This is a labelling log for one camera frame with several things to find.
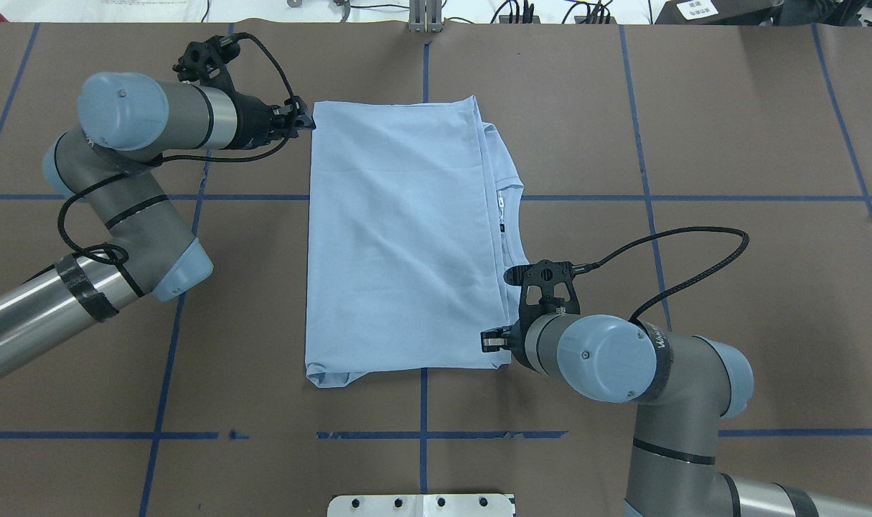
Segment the light blue fabric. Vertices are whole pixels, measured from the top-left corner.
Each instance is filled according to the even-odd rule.
[[[314,120],[308,379],[509,363],[508,351],[482,353],[479,334],[517,320],[519,290],[502,274],[528,262],[523,185],[476,99],[318,102]]]

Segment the light blue joint cap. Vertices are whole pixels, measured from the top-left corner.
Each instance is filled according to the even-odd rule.
[[[583,396],[627,402],[650,387],[656,351],[636,325],[613,315],[590,315],[563,332],[557,363],[566,382]]]
[[[624,500],[624,517],[643,517],[643,515]]]
[[[695,336],[704,340],[711,346],[723,361],[723,366],[726,367],[728,374],[728,385],[730,386],[730,400],[728,400],[728,409],[721,417],[731,419],[732,416],[737,416],[748,406],[748,401],[754,395],[754,373],[751,372],[751,364],[745,355],[737,349],[720,343],[720,341],[708,340],[703,336]]]
[[[49,147],[46,154],[43,154],[43,177],[52,189],[62,194],[65,199],[69,199],[75,193],[65,186],[65,181],[62,181],[62,177],[59,176],[59,168],[56,167],[56,146],[59,145],[59,140],[62,140],[62,135]]]
[[[143,73],[95,73],[78,97],[78,120],[88,138],[118,151],[135,151],[156,141],[168,113],[164,90]]]
[[[209,278],[210,274],[212,274],[212,261],[206,255],[200,240],[196,238],[151,292],[159,300],[167,302]]]

